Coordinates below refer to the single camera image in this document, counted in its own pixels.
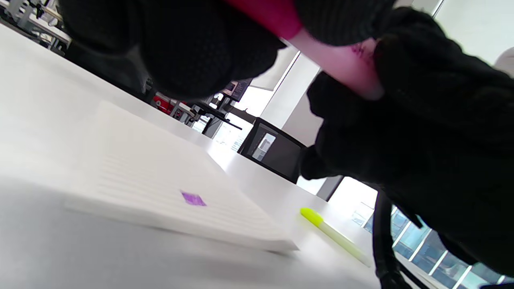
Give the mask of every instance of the glass window pane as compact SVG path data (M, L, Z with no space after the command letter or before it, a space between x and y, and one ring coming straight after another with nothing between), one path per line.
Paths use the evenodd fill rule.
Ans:
M243 130L241 131L229 124L223 123L214 135L213 140L237 151L243 144L246 136L250 133L253 125L230 113L227 115L227 118L230 119L230 122L233 124L243 128Z
M306 180L302 176L299 176L296 185L313 195L317 195L323 184L325 184L325 181L326 178Z
M369 207L372 211L375 207L376 199L377 191L375 189L356 179L345 177L328 203L337 208L342 220L351 220L354 213L365 206Z
M445 251L437 233L431 231L412 263L429 273Z
M479 274L473 272L473 269L476 266L473 266L473 268L468 273L468 275L466 275L466 277L462 280L462 283L461 283L462 287L464 287L466 289L478 289L483 285L496 284L496 282L498 282L498 278L500 277L500 275L498 275L498 278L496 280L494 280L493 282L490 282L490 281L486 280L484 277L480 276Z
M453 288L468 265L451 253L446 254L441 264L436 268L432 277L442 285Z
M396 210L396 212L394 212L394 214L391 216L391 236L393 237L393 241L398 238L408 223L409 219L407 219L407 217L404 216L400 210Z
M418 229L416 225L411 223L401 236L400 241L394 246L394 250L405 258L410 258L429 232L429 227L424 226Z
M514 278L505 276L505 280L503 280L502 284L505 283L514 283Z
M366 225L364 225L364 230L373 233L373 216L366 222Z
M361 202L357 205L355 212L352 214L352 221L357 223L359 226L362 226L364 222L366 222L371 215L373 215L374 209L365 203Z
M480 276L482 279L489 282L489 284L496 284L498 279L501 277L500 274L489 269L486 265L479 263L471 268L471 272Z
M261 140L261 143L257 146L255 151L252 154L252 157L257 159L258 161L262 161L264 155L268 152L270 146L273 144L277 137L271 134L265 134Z
M260 116L272 96L272 91L250 86L246 89L245 94L241 100L234 105L234 107L238 110L246 110L246 112L253 116Z
M207 125L206 122L203 122L201 120L196 121L193 124L193 129L196 130L199 133L202 133L204 131L205 126Z

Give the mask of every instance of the notepad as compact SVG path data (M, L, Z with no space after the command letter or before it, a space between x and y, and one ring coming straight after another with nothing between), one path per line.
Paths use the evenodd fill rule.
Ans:
M202 148L108 102L66 206L262 250L297 247Z

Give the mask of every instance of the black glove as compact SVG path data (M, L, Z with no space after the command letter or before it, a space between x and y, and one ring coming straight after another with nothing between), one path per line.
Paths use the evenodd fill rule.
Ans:
M454 255L514 275L514 81L408 8L387 19L374 57L385 89L379 101L325 74L310 87L311 110L324 123L302 175L378 184Z
M370 37L393 0L296 0L302 22L330 44ZM269 69L284 44L222 0L60 0L74 42L122 57L139 46L157 88L176 99L215 94Z

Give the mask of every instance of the white table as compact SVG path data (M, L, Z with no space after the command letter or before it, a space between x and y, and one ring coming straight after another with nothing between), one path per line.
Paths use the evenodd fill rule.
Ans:
M299 215L319 211L370 252L371 235L323 200L1 25L0 39L2 288L379 288L373 268ZM82 132L101 100L204 148L300 251L273 254L64 209Z

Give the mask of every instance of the white wall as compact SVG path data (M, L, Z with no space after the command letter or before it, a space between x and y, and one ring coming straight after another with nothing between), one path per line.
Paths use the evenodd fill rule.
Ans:
M446 0L435 19L464 52L491 65L514 46L513 0Z
M310 112L309 100L307 95L304 94L282 127L282 130L309 147L316 141L316 135L322 122L322 118Z
M268 71L254 78L250 86L273 91L291 61L295 59L296 53L298 53L298 49L292 46L279 50L275 64Z
M316 63L300 54L262 112L261 118L281 129L318 71Z

